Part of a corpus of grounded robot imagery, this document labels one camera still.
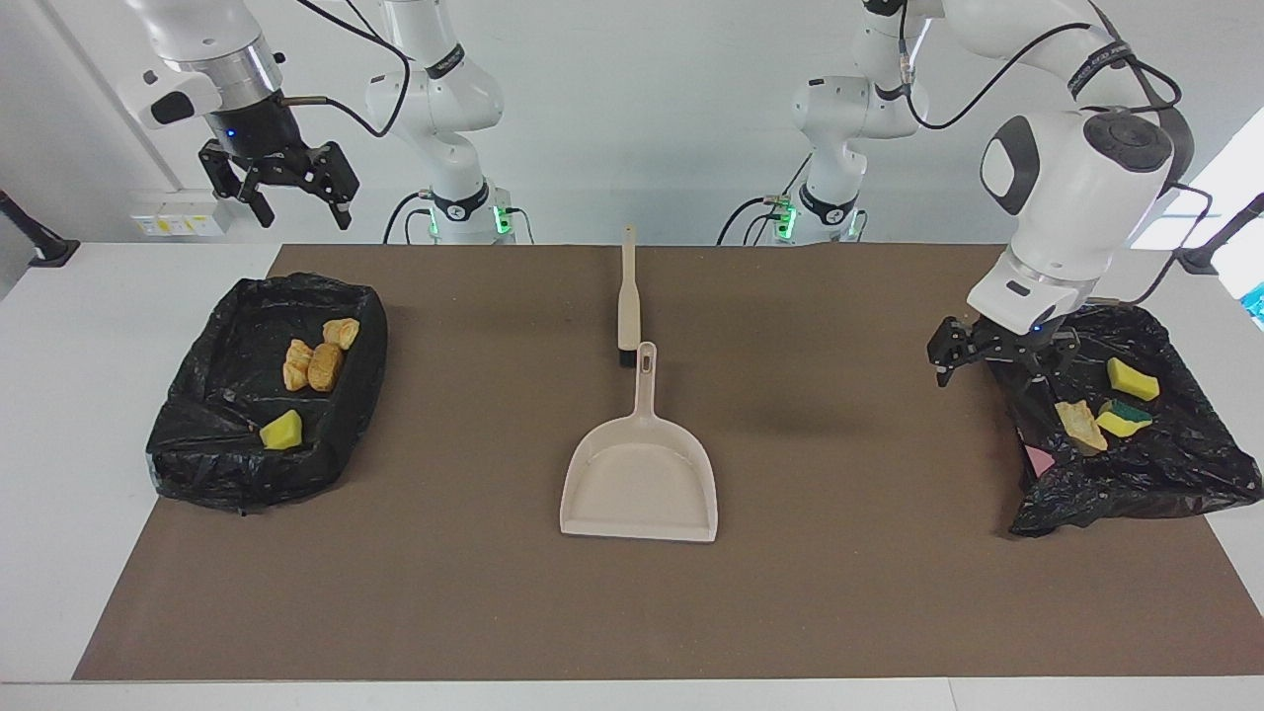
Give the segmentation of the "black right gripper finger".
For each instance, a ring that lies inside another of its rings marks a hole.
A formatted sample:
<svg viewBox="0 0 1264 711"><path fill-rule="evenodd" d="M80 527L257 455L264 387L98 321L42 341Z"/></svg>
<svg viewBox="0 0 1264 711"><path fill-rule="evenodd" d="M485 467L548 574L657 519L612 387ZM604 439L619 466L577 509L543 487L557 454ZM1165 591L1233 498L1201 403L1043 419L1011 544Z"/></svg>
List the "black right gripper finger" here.
<svg viewBox="0 0 1264 711"><path fill-rule="evenodd" d="M219 199L236 199L238 202L250 207L262 228L273 225L276 213L270 202L259 194L260 175L252 161L245 162L244 176L238 176L234 157L224 149L220 140L207 140L198 151L198 161Z"/></svg>
<svg viewBox="0 0 1264 711"><path fill-rule="evenodd" d="M305 152L306 167L301 175L305 194L326 202L331 216L343 232L351 226L351 201L360 181L348 156L335 140Z"/></svg>

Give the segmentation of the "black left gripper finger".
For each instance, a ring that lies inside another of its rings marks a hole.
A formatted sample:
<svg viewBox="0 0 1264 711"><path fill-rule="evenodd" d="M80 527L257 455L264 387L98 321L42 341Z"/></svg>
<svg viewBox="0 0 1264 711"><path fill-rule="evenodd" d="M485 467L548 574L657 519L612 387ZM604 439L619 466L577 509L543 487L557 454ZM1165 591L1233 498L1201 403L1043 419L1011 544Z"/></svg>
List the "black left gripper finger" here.
<svg viewBox="0 0 1264 711"><path fill-rule="evenodd" d="M1034 330L1023 337L1023 366L1030 382L1042 382L1066 372L1079 352L1074 330Z"/></svg>
<svg viewBox="0 0 1264 711"><path fill-rule="evenodd" d="M935 369L938 387L948 386L954 369L983 361L985 345L988 343L985 323L983 316L971 324L957 316L947 316L934 330L927 344L927 353Z"/></svg>

